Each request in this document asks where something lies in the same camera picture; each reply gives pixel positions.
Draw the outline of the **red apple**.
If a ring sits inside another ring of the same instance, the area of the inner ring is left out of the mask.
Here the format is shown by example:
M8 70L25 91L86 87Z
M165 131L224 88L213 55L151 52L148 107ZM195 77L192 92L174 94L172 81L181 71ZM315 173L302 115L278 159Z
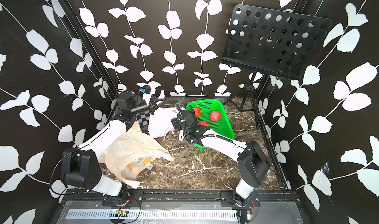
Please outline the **red apple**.
M208 124L206 121L200 121L200 122L198 123L198 125L202 125L202 126L206 126L206 127L209 126L209 124Z
M195 116L196 116L196 117L200 117L200 115L201 115L201 110L200 110L200 108L197 108L197 107L196 107L196 108L194 108L193 110L194 110L194 114L195 114Z
M220 120L221 114L219 111L212 111L209 115L209 118L211 121L216 122L216 121Z

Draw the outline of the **white knotted plastic bag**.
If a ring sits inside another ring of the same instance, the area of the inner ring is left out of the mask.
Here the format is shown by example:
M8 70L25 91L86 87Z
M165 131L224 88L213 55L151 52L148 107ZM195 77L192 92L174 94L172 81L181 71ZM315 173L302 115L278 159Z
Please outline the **white knotted plastic bag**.
M168 132L174 131L171 119L177 116L175 108L158 108L149 118L149 135L153 138L164 137Z

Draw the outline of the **yellow banana print plastic bag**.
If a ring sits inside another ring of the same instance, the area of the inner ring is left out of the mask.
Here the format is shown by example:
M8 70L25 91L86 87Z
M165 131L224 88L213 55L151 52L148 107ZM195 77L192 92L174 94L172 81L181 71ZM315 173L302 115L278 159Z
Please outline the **yellow banana print plastic bag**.
M153 137L143 133L140 124L136 121L127 132L120 135L105 149L99 158L99 162L106 164L107 169L120 182L137 189L140 182L136 181L136 177L139 174L133 174L132 169L139 167L141 172L157 158L163 158L167 161L175 160L169 151Z

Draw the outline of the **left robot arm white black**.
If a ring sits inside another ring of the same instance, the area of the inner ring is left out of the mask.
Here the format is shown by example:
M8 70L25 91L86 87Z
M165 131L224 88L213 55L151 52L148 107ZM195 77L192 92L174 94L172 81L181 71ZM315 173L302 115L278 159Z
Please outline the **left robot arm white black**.
M150 93L150 88L140 89L142 96L130 91L119 94L106 125L96 135L77 148L68 148L59 160L60 180L65 186L84 188L104 195L116 197L122 190L121 182L105 176L99 165L101 154L120 135L127 132L137 116L145 112L154 114L166 101Z

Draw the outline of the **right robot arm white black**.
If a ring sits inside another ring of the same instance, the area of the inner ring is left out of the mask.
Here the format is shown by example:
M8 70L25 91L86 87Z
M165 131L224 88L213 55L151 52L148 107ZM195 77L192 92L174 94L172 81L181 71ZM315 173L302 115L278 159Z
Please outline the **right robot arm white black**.
M238 164L241 179L234 189L233 200L236 205L244 207L250 194L261 186L270 169L269 160L260 145L254 141L239 142L220 135L197 123L193 107L186 110L179 103L174 106L178 114L171 119L171 123L174 129L182 131L187 143L214 149Z

